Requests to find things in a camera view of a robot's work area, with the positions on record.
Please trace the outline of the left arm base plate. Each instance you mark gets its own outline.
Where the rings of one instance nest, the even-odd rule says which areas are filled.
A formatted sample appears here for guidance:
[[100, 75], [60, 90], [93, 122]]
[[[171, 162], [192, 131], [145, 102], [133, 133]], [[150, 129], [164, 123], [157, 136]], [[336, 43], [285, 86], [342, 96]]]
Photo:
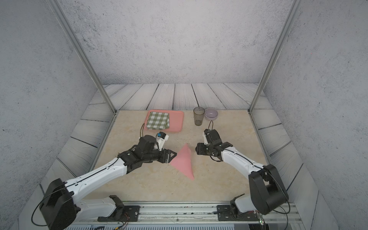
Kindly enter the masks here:
[[117, 207], [109, 217], [98, 217], [98, 222], [137, 222], [140, 206]]

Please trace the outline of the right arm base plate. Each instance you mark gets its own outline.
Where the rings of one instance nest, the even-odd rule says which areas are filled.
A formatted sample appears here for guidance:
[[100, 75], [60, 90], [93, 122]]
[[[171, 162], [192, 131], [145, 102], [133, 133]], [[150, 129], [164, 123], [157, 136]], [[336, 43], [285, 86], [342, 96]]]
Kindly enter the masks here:
[[214, 212], [217, 215], [218, 221], [258, 221], [258, 215], [255, 211], [241, 213], [233, 205], [217, 205], [217, 210]]

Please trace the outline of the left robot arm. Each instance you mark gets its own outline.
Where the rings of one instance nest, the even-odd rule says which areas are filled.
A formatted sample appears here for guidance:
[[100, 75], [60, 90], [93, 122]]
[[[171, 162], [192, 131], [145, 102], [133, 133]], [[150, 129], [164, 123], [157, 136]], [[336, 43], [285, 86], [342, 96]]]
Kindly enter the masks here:
[[64, 230], [81, 217], [108, 217], [116, 210], [122, 210], [123, 204], [116, 196], [100, 202], [85, 201], [84, 198], [106, 183], [140, 168], [144, 163], [170, 163], [177, 154], [163, 147], [168, 139], [169, 136], [164, 132], [159, 132], [155, 137], [140, 137], [137, 145], [119, 153], [103, 166], [67, 181], [60, 178], [52, 181], [37, 205], [46, 222], [45, 226], [50, 230]]

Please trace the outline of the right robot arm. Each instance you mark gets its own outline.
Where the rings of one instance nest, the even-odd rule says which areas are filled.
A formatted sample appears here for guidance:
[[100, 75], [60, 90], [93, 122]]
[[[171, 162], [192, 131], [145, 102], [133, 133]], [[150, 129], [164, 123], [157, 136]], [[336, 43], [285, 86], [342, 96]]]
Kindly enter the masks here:
[[266, 215], [289, 203], [286, 188], [274, 165], [262, 165], [251, 160], [229, 142], [222, 142], [214, 129], [205, 129], [203, 137], [204, 142], [196, 146], [197, 155], [225, 162], [248, 178], [250, 194], [237, 196], [231, 201], [231, 213], [234, 216], [252, 211]]

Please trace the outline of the pink square paper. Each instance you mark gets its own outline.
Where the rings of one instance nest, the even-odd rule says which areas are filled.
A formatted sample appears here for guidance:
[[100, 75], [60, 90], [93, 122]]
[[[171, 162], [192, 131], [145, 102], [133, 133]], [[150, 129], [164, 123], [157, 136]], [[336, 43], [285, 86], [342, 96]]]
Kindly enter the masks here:
[[191, 149], [187, 143], [180, 149], [180, 151], [169, 164], [179, 172], [183, 173], [189, 179], [195, 179], [192, 170]]

